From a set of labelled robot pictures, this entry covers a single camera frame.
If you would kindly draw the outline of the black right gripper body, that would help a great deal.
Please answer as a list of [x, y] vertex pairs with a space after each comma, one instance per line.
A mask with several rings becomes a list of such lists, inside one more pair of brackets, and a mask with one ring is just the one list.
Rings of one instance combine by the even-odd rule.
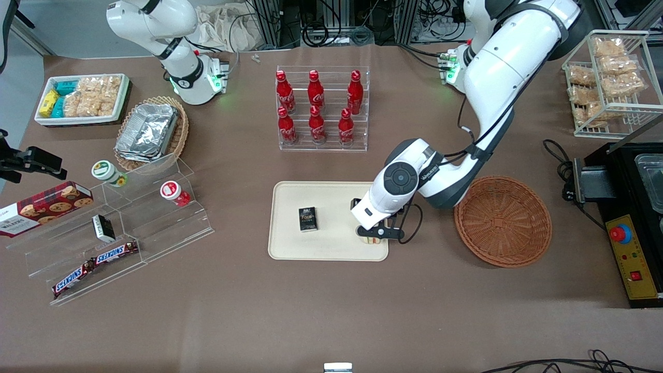
[[24, 172], [29, 173], [65, 173], [59, 156], [39, 147], [28, 147], [20, 152]]

